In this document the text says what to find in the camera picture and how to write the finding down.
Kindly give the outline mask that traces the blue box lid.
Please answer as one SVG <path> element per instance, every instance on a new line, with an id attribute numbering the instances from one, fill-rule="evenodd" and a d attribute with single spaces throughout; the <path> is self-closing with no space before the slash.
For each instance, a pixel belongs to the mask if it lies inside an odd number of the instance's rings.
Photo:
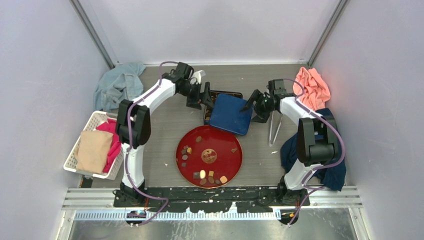
<path id="1" fill-rule="evenodd" d="M 212 127 L 244 136 L 248 133 L 253 107 L 242 110 L 247 100 L 225 93 L 220 93 L 214 103 L 209 125 Z"/>

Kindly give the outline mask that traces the metal tongs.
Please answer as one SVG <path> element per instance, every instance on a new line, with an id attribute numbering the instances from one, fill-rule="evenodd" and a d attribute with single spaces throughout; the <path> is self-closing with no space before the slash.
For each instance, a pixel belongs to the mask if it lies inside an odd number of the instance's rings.
<path id="1" fill-rule="evenodd" d="M 283 115 L 278 111 L 273 111 L 270 115 L 268 128 L 268 145 L 272 147 L 278 137 L 283 122 Z"/>

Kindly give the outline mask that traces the blue chocolate box with dividers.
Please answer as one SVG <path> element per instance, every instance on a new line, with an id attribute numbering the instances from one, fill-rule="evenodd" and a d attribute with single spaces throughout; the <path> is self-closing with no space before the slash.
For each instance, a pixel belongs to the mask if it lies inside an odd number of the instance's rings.
<path id="1" fill-rule="evenodd" d="M 233 96 L 239 99 L 243 98 L 243 94 L 241 92 L 234 92 L 234 91 L 223 91 L 223 90 L 210 90 L 210 96 L 213 104 L 216 102 L 216 98 L 220 94 L 226 94 L 229 96 Z M 210 118 L 212 115 L 213 108 L 206 106 L 203 112 L 203 124 L 209 125 L 210 124 Z"/>

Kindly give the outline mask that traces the red round tray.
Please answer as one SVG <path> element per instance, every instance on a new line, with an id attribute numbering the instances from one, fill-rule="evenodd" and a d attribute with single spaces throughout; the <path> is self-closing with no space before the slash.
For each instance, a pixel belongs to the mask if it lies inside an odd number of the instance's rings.
<path id="1" fill-rule="evenodd" d="M 191 154 L 187 153 L 188 148 L 192 148 Z M 188 159 L 183 160 L 183 155 L 188 155 Z M 190 184 L 203 189 L 215 189 L 228 184 L 239 173 L 243 151 L 233 133 L 202 125 L 181 138 L 176 147 L 175 160 L 179 173 Z M 200 179 L 201 170 L 206 172 L 204 179 Z M 220 182 L 222 176 L 227 177 L 227 183 Z"/>

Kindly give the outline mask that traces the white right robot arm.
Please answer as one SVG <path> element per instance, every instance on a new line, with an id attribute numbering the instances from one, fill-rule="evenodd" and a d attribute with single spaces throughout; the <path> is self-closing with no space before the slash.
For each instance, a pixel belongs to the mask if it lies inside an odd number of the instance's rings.
<path id="1" fill-rule="evenodd" d="M 297 81 L 294 85 L 300 87 L 300 93 L 287 92 L 284 78 L 270 80 L 266 92 L 255 89 L 240 109 L 241 112 L 252 109 L 255 112 L 253 122 L 266 123 L 277 111 L 297 125 L 297 159 L 286 171 L 277 192 L 279 202 L 286 206 L 297 199 L 297 193 L 308 189 L 308 181 L 318 170 L 339 165 L 346 155 L 335 119 L 302 103 L 305 88 Z"/>

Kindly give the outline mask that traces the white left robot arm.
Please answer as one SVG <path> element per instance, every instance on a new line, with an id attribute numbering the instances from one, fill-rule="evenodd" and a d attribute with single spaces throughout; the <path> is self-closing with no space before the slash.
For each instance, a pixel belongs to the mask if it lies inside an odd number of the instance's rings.
<path id="1" fill-rule="evenodd" d="M 148 196 L 144 191 L 144 148 L 150 139 L 151 114 L 175 95 L 186 98 L 188 108 L 213 108 L 210 83 L 203 82 L 203 70 L 194 70 L 187 63 L 178 62 L 170 72 L 161 74 L 156 83 L 141 96 L 120 102 L 115 125 L 124 157 L 124 176 L 118 193 L 133 206 L 141 206 Z"/>

